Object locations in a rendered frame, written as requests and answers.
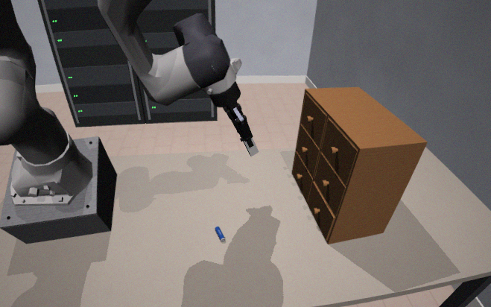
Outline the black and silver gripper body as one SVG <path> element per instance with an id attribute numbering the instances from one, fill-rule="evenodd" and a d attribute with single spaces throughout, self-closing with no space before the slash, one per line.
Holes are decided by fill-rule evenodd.
<path id="1" fill-rule="evenodd" d="M 215 95 L 211 94 L 209 97 L 212 99 L 212 102 L 216 107 L 226 107 L 230 111 L 232 117 L 237 119 L 233 109 L 237 108 L 241 114 L 241 111 L 236 103 L 240 95 L 240 89 L 238 88 L 237 83 L 234 82 L 234 84 L 227 91 Z"/>

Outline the brown wooden drawer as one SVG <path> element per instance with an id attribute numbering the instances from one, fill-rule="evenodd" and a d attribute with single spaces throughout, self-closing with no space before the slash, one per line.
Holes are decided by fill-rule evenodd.
<path id="1" fill-rule="evenodd" d="M 326 118 L 327 114 L 306 93 L 301 122 L 319 146 L 321 146 Z"/>
<path id="2" fill-rule="evenodd" d="M 322 151 L 347 184 L 358 149 L 330 118 L 326 126 Z"/>
<path id="3" fill-rule="evenodd" d="M 320 149 L 302 124 L 300 125 L 297 150 L 300 153 L 300 156 L 304 160 L 305 164 L 307 165 L 312 176 L 314 176 Z"/>
<path id="4" fill-rule="evenodd" d="M 346 186 L 323 153 L 320 153 L 317 172 L 314 179 L 334 213 L 337 215 Z"/>
<path id="5" fill-rule="evenodd" d="M 326 241 L 328 241 L 336 217 L 329 208 L 326 199 L 320 192 L 315 181 L 312 183 L 311 192 L 308 199 L 308 207 L 311 210 L 311 213 L 313 212 L 312 214 L 323 234 L 323 237 Z"/>
<path id="6" fill-rule="evenodd" d="M 304 162 L 297 152 L 294 161 L 293 175 L 308 202 L 313 177 L 309 173 L 308 169 L 306 168 Z"/>

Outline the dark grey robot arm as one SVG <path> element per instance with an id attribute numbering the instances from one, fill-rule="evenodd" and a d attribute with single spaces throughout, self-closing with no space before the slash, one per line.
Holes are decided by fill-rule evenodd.
<path id="1" fill-rule="evenodd" d="M 202 89 L 209 95 L 227 91 L 241 59 L 229 58 L 203 13 L 174 25 L 179 48 L 151 53 L 136 23 L 151 1 L 98 0 L 107 27 L 149 99 L 168 106 Z M 0 146 L 12 144 L 17 150 L 10 195 L 15 206 L 69 206 L 92 179 L 92 163 L 55 113 L 39 105 L 35 80 L 32 48 L 12 2 L 0 0 Z"/>

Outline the brown wooden chest of drawers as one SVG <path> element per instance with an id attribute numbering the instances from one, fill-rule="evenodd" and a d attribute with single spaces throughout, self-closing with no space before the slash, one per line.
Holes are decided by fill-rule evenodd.
<path id="1" fill-rule="evenodd" d="M 359 87 L 305 89 L 328 118 L 358 149 L 327 244 L 378 235 L 385 231 L 427 145 L 420 135 Z"/>

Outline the blue aa battery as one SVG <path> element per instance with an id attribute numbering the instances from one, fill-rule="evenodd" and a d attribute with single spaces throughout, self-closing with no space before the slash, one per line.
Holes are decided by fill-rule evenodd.
<path id="1" fill-rule="evenodd" d="M 218 234 L 218 237 L 219 237 L 219 239 L 221 240 L 221 242 L 226 241 L 226 239 L 225 239 L 225 237 L 224 237 L 223 233 L 221 232 L 220 227 L 216 227 L 216 228 L 215 228 L 215 231 L 216 231 L 216 233 Z"/>

